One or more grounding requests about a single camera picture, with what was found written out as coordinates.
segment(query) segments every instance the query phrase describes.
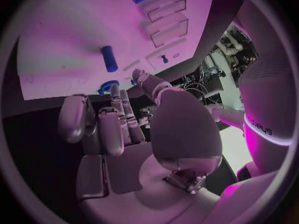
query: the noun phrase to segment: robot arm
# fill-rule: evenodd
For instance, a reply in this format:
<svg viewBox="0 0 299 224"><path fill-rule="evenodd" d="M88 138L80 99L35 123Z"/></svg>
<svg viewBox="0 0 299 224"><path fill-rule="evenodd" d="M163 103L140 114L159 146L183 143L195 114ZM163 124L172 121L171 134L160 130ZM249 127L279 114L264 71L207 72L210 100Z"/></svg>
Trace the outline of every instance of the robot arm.
<svg viewBox="0 0 299 224"><path fill-rule="evenodd" d="M244 131L244 112L222 108L220 105L205 106L215 122L223 122Z"/></svg>

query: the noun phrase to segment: blue cylinder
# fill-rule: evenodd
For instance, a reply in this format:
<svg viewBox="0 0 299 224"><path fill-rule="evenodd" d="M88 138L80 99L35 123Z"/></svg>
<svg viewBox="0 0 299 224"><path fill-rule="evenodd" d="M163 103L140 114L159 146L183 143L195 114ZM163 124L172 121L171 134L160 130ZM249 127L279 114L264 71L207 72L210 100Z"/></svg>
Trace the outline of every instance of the blue cylinder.
<svg viewBox="0 0 299 224"><path fill-rule="evenodd" d="M115 72L118 69L115 57L113 55L112 47L111 46L104 46L101 49L106 65L106 69L108 72Z"/></svg>

